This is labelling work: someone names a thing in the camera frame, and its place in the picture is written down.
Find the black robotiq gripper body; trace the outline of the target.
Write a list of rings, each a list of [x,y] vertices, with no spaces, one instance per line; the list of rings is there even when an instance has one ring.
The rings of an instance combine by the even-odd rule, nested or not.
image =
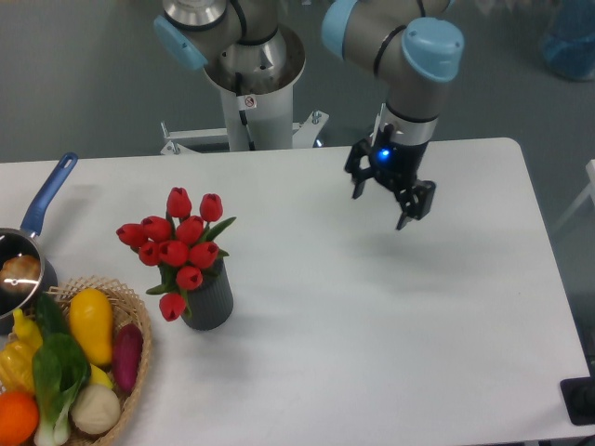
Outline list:
[[[410,145],[396,141],[394,125],[377,130],[369,155],[373,178],[388,190],[408,190],[417,183],[417,170],[428,146],[428,141]]]

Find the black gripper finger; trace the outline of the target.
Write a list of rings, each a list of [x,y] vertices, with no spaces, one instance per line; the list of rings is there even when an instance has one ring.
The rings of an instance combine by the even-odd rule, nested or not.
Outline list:
[[[359,140],[350,148],[344,170],[351,176],[351,183],[353,184],[351,198],[353,200],[358,199],[363,194],[365,182],[375,175],[371,166],[362,168],[362,159],[368,157],[371,152],[372,146],[367,139]]]
[[[435,191],[435,182],[417,180],[411,187],[396,192],[395,198],[402,211],[396,229],[402,230],[410,221],[424,218],[430,212]]]

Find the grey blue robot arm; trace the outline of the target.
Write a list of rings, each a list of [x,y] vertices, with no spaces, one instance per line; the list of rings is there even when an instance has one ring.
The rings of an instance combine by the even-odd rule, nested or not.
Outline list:
[[[336,1],[321,39],[336,57],[372,73],[389,93],[373,134],[345,164],[360,196],[373,179],[391,191],[399,225],[426,216],[436,190],[417,170],[455,80],[464,37],[442,20],[446,1]],[[290,149],[293,86],[304,46],[273,1],[166,1],[154,32],[182,66],[204,71],[220,93],[232,151]]]

